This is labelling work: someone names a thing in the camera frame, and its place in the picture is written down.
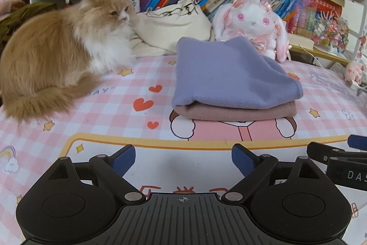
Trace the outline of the pink plush pillow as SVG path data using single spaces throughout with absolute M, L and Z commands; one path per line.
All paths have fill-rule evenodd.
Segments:
M 0 0 L 0 15 L 9 14 L 25 5 L 26 3 L 21 0 Z

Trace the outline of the purple and mauve sweater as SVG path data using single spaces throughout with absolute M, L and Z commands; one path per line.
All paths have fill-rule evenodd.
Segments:
M 181 38 L 172 107 L 268 110 L 303 97 L 302 85 L 244 37 L 225 42 Z

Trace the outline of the pink white bunny plush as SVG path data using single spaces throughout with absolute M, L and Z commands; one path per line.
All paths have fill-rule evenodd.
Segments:
M 289 56 L 286 23 L 269 0 L 233 0 L 221 5 L 212 19 L 216 41 L 247 38 L 261 54 L 282 63 Z

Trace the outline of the orange fluffy cat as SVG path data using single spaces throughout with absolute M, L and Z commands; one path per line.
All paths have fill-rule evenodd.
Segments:
M 67 113 L 109 72 L 131 68 L 131 0 L 81 0 L 21 25 L 1 54 L 1 99 L 18 123 Z

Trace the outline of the cream canvas tote bag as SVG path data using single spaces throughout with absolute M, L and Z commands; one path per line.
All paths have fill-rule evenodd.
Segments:
M 137 58 L 173 55 L 182 37 L 214 40 L 212 24 L 194 0 L 181 0 L 155 11 L 140 12 L 136 17 L 131 47 Z

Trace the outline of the olive green cloth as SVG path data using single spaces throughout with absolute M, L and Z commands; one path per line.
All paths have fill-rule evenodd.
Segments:
M 4 50 L 12 34 L 21 25 L 23 25 L 23 23 L 39 14 L 43 14 L 45 12 L 49 12 L 56 9 L 57 9 L 56 3 L 34 3 L 34 4 L 27 4 L 23 8 L 10 13 L 9 16 L 1 20 L 1 28 L 0 28 L 1 50 Z

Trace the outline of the small pink pig figure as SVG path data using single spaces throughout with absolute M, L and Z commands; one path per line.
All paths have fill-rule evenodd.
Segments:
M 356 82 L 357 84 L 362 83 L 364 65 L 362 63 L 353 61 L 349 62 L 345 69 L 344 80 L 346 82 Z

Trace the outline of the colourful bead ornament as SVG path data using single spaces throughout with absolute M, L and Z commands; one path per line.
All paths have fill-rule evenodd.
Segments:
M 349 26 L 336 11 L 320 11 L 316 15 L 312 40 L 315 45 L 328 47 L 331 51 L 341 53 L 349 43 Z

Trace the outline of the pink checkered cartoon mat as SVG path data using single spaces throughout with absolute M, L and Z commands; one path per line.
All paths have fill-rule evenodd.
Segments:
M 107 76 L 69 114 L 23 126 L 1 119 L 2 244 L 23 242 L 16 206 L 60 156 L 84 162 L 130 143 L 136 162 L 125 179 L 143 194 L 223 194 L 242 178 L 231 160 L 237 142 L 256 154 L 294 161 L 311 141 L 347 149 L 349 135 L 366 135 L 362 97 L 324 69 L 284 63 L 303 87 L 293 118 L 225 123 L 172 111 L 175 65 L 172 56 L 142 58 L 133 69 Z

